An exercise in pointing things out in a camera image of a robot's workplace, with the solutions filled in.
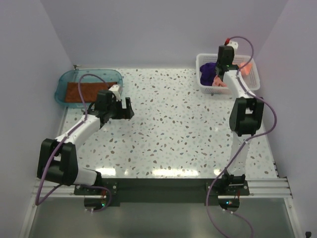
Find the brown towel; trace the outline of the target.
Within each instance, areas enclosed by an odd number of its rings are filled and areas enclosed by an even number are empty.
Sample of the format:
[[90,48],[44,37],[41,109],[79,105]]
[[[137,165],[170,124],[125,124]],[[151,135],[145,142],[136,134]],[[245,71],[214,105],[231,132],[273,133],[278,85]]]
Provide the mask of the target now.
[[[80,83],[82,97],[85,103],[94,102],[97,98],[97,93],[101,90],[108,90],[117,82],[98,82],[98,83]],[[67,103],[81,103],[81,97],[78,90],[78,83],[72,82],[67,84],[65,102]]]

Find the pink towel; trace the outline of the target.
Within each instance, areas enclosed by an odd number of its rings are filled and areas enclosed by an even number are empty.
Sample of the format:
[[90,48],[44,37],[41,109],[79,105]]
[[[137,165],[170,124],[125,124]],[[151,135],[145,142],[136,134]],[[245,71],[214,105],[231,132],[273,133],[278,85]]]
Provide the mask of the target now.
[[[240,63],[238,66],[241,68],[241,74],[243,77],[246,77],[250,74],[253,64],[248,63],[245,67],[242,67],[245,64],[245,62]],[[226,87],[226,84],[221,81],[221,79],[218,76],[215,76],[213,79],[212,86],[214,87]]]

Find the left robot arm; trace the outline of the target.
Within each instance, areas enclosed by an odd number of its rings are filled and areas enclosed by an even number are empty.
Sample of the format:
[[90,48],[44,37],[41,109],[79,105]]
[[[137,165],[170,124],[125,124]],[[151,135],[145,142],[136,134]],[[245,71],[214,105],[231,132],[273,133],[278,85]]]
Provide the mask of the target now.
[[93,103],[83,104],[83,116],[71,129],[55,139],[47,138],[42,142],[37,168],[40,179],[38,198],[45,181],[54,182],[57,186],[85,185],[93,195],[102,191],[101,173],[80,168],[77,150],[109,120],[131,119],[134,116],[131,99],[125,98],[124,108],[119,96],[114,91],[99,91]]

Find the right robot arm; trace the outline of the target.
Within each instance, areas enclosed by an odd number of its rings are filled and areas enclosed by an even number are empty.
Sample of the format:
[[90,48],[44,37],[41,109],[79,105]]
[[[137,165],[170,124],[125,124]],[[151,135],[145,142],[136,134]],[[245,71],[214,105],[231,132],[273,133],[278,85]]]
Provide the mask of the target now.
[[229,117],[229,127],[233,132],[230,161],[212,186],[217,195],[236,195],[247,189],[245,166],[250,146],[246,140],[260,129],[264,111],[264,103],[254,97],[242,80],[239,66],[233,63],[236,49],[231,43],[219,46],[215,67],[216,75],[235,99]]

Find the purple towel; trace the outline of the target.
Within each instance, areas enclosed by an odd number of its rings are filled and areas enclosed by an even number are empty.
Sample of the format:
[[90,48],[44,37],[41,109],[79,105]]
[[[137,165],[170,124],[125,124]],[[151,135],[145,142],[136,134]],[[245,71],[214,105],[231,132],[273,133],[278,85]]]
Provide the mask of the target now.
[[200,67],[200,83],[204,86],[219,86],[216,78],[216,63],[208,62]]

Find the blue transparent plastic tray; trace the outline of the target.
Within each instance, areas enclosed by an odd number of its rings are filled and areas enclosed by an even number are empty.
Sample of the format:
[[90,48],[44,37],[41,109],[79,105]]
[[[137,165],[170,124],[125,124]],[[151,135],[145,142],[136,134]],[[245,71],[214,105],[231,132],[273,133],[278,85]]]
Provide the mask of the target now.
[[100,90],[108,90],[114,84],[123,86],[121,74],[114,69],[74,69],[64,73],[54,94],[55,101],[68,108],[83,108],[97,99]]

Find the white plastic basket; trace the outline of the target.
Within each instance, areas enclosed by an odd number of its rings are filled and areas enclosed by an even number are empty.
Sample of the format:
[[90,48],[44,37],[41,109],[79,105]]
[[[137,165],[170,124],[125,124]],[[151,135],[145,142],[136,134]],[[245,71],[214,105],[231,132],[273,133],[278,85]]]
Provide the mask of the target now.
[[[250,56],[235,55],[233,63],[238,66],[242,66],[249,60]],[[209,86],[201,82],[200,67],[206,63],[216,63],[217,54],[198,54],[196,56],[196,78],[197,84],[200,87],[202,93],[205,94],[231,94],[227,87]],[[251,91],[257,91],[260,89],[260,77],[258,74],[257,66],[254,60],[251,60],[250,64],[241,70],[242,78]]]

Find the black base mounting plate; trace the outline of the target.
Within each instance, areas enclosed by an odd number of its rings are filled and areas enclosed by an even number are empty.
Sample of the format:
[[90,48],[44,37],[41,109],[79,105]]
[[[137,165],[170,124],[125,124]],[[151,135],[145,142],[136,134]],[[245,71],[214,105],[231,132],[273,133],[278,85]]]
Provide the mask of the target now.
[[221,196],[250,195],[247,182],[227,184],[221,179],[209,191],[212,178],[104,178],[102,187],[112,195],[110,206],[122,203],[206,203],[217,205]]

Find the aluminium frame rail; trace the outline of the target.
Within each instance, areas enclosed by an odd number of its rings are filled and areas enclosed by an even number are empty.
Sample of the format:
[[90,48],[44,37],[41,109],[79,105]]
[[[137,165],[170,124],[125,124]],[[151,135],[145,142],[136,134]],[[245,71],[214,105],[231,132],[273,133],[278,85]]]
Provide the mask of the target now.
[[[293,198],[286,178],[264,178],[248,180],[249,195],[240,194],[240,198]],[[49,198],[74,197],[75,186],[62,185]]]

